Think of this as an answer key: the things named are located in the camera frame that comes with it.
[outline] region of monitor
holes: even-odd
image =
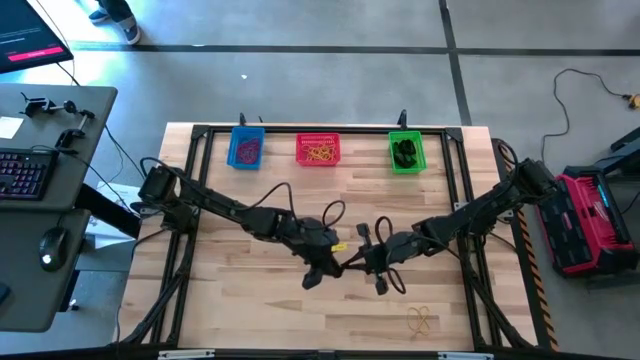
[[[0,1],[0,74],[73,59],[27,0]]]

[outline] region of shoe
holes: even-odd
[[[125,29],[124,36],[127,38],[127,44],[135,45],[140,41],[140,28],[138,25],[133,25],[129,29]]]
[[[89,20],[91,20],[91,22],[94,24],[101,23],[109,18],[110,18],[109,14],[107,14],[106,12],[103,12],[100,9],[92,12],[91,15],[89,15]]]

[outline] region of plastic basket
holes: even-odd
[[[410,168],[403,168],[396,164],[393,158],[393,143],[409,139],[416,147],[416,163]],[[391,169],[394,174],[416,174],[427,168],[427,159],[422,148],[422,134],[420,131],[394,131],[389,133],[389,152],[391,153]]]
[[[227,165],[236,169],[258,170],[262,162],[264,128],[237,126],[231,130]]]
[[[318,156],[326,160],[313,159],[309,151],[319,148]],[[308,133],[296,136],[296,161],[302,166],[335,166],[340,161],[340,134]]]

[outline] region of green basket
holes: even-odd
[[[393,143],[409,139],[416,146],[416,164],[410,168],[396,165],[393,158]],[[391,153],[391,169],[394,174],[417,174],[427,168],[427,159],[422,149],[422,134],[420,131],[394,131],[389,133],[389,153]]]

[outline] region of wooden table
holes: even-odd
[[[167,125],[161,160],[184,167],[193,125]],[[499,180],[489,130],[464,127],[463,134],[473,190],[479,196]],[[336,254],[340,261],[362,243],[356,233],[358,223],[368,222],[372,227],[379,216],[386,215],[399,231],[410,229],[418,220],[451,212],[437,136],[423,136],[428,169],[415,176],[391,173],[386,135],[341,135],[342,161],[337,167],[304,168],[295,162],[294,134],[267,134],[259,171],[239,171],[226,165],[229,136],[215,135],[207,186],[251,204],[275,184],[288,181],[300,217],[319,217],[330,201],[344,200],[347,211],[335,228],[349,249]],[[457,170],[453,150],[452,155]],[[199,163],[197,158],[194,174]],[[457,181],[463,198],[461,179]],[[288,208],[286,191],[276,191],[264,205]],[[148,220],[141,236],[157,231],[160,221],[160,217]],[[494,232],[512,241],[506,225],[499,224]],[[168,239],[169,234],[157,236],[136,251],[120,311],[123,337],[158,296]],[[451,248],[457,251],[455,241]],[[521,334],[536,343],[516,254],[491,237],[485,252],[496,302]],[[407,284],[406,295],[390,289],[378,296],[372,277],[355,271],[346,272],[341,279],[325,277],[319,286],[304,290],[301,281],[307,266],[285,246],[253,240],[239,226],[203,212],[179,346],[472,350],[458,261],[443,252],[396,268]],[[486,312],[479,300],[478,304],[483,334],[489,339]],[[429,309],[427,336],[415,335],[407,325],[408,320],[418,321],[415,315],[407,318],[408,309],[422,306]],[[172,314],[173,303],[168,309]],[[162,339],[171,318],[165,318]]]

